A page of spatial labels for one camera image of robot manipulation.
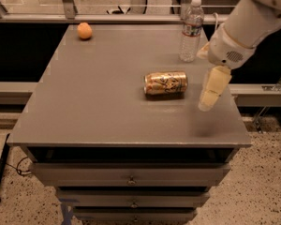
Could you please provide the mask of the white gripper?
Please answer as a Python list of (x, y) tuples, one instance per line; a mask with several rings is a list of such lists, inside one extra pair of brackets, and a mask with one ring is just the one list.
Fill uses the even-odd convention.
[(200, 93), (199, 109), (210, 111), (231, 80), (231, 70), (241, 67), (254, 53), (255, 48), (246, 48), (235, 42), (221, 24), (207, 42), (197, 52), (197, 57), (207, 59), (215, 67), (204, 77)]

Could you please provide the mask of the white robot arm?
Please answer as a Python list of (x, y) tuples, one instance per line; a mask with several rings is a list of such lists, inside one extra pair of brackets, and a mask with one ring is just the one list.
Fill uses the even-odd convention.
[(281, 29), (281, 0), (240, 0), (199, 51), (214, 66), (204, 77), (199, 109), (210, 111), (241, 67), (270, 34)]

